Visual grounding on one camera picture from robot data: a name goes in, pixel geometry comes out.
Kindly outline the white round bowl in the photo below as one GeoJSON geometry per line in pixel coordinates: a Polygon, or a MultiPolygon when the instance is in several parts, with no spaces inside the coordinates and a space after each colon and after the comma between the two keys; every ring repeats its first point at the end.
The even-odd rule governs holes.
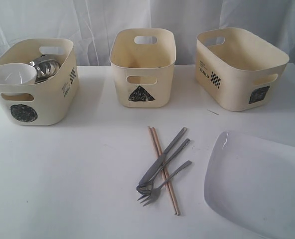
{"type": "Polygon", "coordinates": [[[0,65],[0,85],[34,84],[36,76],[36,69],[25,63],[0,65]]]}

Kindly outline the cream bin circle mark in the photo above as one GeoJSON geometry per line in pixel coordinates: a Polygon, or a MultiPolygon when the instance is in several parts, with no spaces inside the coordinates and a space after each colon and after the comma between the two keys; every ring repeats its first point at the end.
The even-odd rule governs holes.
{"type": "Polygon", "coordinates": [[[29,64],[42,55],[41,47],[61,47],[62,54],[52,54],[60,63],[58,72],[37,84],[0,84],[0,108],[17,125],[52,125],[67,114],[78,90],[79,79],[74,43],[62,38],[22,40],[0,56],[0,65],[29,64]]]}

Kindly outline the grey metal knife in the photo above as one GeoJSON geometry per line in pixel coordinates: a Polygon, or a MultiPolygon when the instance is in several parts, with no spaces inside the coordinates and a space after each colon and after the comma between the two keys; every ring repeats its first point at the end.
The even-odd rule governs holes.
{"type": "Polygon", "coordinates": [[[163,153],[158,157],[158,159],[153,163],[153,165],[148,169],[145,175],[139,182],[139,186],[142,186],[146,183],[160,168],[164,160],[166,159],[167,154],[169,151],[174,147],[174,145],[182,138],[182,136],[187,131],[186,127],[183,127],[182,130],[176,135],[176,137],[172,140],[172,142],[167,146],[167,148],[163,151],[163,153]]]}

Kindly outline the white rectangular plate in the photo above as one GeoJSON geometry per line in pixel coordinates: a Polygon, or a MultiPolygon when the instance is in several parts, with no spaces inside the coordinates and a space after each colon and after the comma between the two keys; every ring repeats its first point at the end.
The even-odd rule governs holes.
{"type": "Polygon", "coordinates": [[[266,239],[295,239],[295,147],[235,131],[220,133],[204,199],[218,215],[266,239]]]}

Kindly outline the cream bin square mark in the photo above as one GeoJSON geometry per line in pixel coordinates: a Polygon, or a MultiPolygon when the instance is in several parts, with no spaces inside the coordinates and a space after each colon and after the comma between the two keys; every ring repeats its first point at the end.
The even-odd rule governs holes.
{"type": "Polygon", "coordinates": [[[289,56],[237,27],[197,36],[195,78],[224,109],[240,112],[266,104],[289,56]]]}

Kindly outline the white curtain backdrop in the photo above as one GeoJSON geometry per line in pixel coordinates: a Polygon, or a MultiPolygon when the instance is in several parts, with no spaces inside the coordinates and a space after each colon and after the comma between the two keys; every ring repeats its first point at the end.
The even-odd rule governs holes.
{"type": "Polygon", "coordinates": [[[295,0],[0,0],[0,56],[27,38],[74,42],[79,65],[108,65],[118,32],[173,32],[177,64],[192,64],[198,34],[246,29],[295,63],[295,0]]]}

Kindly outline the grey metal spoon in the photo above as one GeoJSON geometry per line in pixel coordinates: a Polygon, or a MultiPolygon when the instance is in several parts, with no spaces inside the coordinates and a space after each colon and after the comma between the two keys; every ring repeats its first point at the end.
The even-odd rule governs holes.
{"type": "Polygon", "coordinates": [[[148,195],[150,195],[151,191],[152,191],[152,187],[154,184],[154,180],[157,177],[157,175],[159,174],[160,171],[162,171],[174,158],[176,158],[179,153],[190,143],[190,139],[187,138],[181,145],[180,147],[172,154],[172,156],[165,161],[164,163],[161,164],[160,168],[156,171],[156,173],[152,176],[152,178],[150,180],[148,180],[146,183],[143,183],[142,185],[138,185],[137,186],[137,191],[142,194],[142,196],[139,198],[142,199],[144,197],[147,197],[148,195]]]}

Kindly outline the grey metal fork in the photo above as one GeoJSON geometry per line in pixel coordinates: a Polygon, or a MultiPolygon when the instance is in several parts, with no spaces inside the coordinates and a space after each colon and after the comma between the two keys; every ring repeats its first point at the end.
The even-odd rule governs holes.
{"type": "Polygon", "coordinates": [[[143,206],[147,206],[148,204],[155,202],[160,196],[160,192],[161,192],[162,187],[165,184],[167,184],[177,173],[179,173],[181,170],[183,170],[184,168],[188,167],[191,164],[192,164],[192,162],[190,160],[183,163],[172,174],[170,174],[170,176],[159,187],[153,188],[151,193],[148,195],[148,197],[145,198],[144,200],[140,201],[140,204],[145,202],[145,204],[143,204],[143,206]]]}

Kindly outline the steel bowl with handle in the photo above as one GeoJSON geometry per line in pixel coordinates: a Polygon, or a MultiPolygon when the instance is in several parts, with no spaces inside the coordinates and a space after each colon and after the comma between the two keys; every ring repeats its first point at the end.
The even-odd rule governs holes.
{"type": "Polygon", "coordinates": [[[50,55],[41,55],[30,61],[29,65],[34,67],[37,72],[36,84],[55,76],[61,67],[60,63],[50,55]]]}

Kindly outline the cream bin triangle mark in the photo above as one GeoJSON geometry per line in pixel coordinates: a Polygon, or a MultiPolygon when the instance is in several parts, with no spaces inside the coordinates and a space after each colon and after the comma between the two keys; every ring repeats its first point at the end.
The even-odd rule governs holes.
{"type": "Polygon", "coordinates": [[[170,99],[176,61],[174,34],[162,28],[130,28],[114,41],[110,63],[120,104],[160,108],[170,99]]]}

